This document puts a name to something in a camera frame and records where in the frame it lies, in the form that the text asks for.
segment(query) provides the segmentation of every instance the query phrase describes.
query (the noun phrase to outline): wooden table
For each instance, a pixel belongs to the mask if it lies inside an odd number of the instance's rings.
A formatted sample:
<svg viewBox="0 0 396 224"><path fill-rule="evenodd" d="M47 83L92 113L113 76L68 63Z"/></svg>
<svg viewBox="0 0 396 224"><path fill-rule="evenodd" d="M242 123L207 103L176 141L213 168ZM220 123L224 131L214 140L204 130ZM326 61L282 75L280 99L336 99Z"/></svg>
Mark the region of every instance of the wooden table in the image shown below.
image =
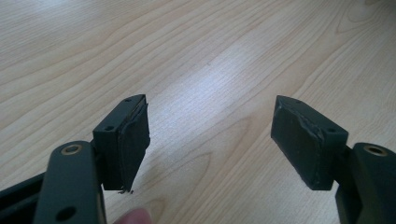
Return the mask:
<svg viewBox="0 0 396 224"><path fill-rule="evenodd" d="M145 93L151 145L110 223L338 223L337 186L311 191L270 138L275 98L395 149L396 3L1 1L0 85L0 189Z"/></svg>

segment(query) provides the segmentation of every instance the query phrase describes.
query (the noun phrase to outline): wood grain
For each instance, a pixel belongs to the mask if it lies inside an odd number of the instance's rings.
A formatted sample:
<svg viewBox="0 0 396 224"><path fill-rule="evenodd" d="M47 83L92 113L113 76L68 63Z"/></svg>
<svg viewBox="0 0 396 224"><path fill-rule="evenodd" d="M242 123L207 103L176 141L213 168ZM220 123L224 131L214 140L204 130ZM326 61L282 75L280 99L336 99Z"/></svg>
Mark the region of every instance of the wood grain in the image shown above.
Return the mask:
<svg viewBox="0 0 396 224"><path fill-rule="evenodd" d="M269 136L278 94L396 148L392 0L1 1L0 189L91 140L119 100L145 93L151 145L111 223L339 223Z"/></svg>

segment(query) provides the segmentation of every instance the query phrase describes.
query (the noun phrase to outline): light wooden surface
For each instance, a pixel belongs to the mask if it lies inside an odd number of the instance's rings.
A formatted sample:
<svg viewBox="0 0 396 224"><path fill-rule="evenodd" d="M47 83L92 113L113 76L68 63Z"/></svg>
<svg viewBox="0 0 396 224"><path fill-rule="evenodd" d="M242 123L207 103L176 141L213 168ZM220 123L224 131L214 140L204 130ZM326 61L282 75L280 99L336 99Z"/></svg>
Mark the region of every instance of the light wooden surface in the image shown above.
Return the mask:
<svg viewBox="0 0 396 224"><path fill-rule="evenodd" d="M278 94L396 149L396 2L1 1L0 189L145 93L151 145L111 223L338 223L271 140Z"/></svg>

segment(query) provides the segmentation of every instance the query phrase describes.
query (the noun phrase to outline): black plastic part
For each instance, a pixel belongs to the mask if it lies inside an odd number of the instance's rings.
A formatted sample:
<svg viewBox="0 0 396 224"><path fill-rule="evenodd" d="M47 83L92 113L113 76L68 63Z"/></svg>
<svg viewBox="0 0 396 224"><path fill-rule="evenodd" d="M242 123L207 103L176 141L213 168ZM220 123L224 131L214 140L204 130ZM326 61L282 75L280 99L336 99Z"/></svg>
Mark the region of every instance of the black plastic part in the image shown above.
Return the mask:
<svg viewBox="0 0 396 224"><path fill-rule="evenodd" d="M53 150L34 223L106 223L90 143L71 142Z"/></svg>
<svg viewBox="0 0 396 224"><path fill-rule="evenodd" d="M131 190L150 142L147 109L145 95L126 98L93 130L106 190Z"/></svg>
<svg viewBox="0 0 396 224"><path fill-rule="evenodd" d="M332 188L332 161L342 152L347 136L346 130L309 105L276 97L271 137L309 188Z"/></svg>
<svg viewBox="0 0 396 224"><path fill-rule="evenodd" d="M396 154L369 143L358 143L349 158L361 196L357 223L396 222Z"/></svg>
<svg viewBox="0 0 396 224"><path fill-rule="evenodd" d="M0 223L31 223L44 174L0 192Z"/></svg>

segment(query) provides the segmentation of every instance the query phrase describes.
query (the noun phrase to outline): black clamp jaw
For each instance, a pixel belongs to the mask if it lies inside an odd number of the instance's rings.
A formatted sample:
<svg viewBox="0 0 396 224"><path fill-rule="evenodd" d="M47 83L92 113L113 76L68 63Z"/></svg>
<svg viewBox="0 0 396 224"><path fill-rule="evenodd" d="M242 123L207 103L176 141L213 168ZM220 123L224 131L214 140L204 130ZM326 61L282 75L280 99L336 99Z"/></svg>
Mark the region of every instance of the black clamp jaw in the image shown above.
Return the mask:
<svg viewBox="0 0 396 224"><path fill-rule="evenodd" d="M369 143L346 146L348 132L309 105L276 97L271 137L312 190L335 180L343 224L395 223L396 154Z"/></svg>
<svg viewBox="0 0 396 224"><path fill-rule="evenodd" d="M121 101L93 140L52 151L47 172L0 192L0 223L106 223L106 190L130 191L149 146L145 95Z"/></svg>

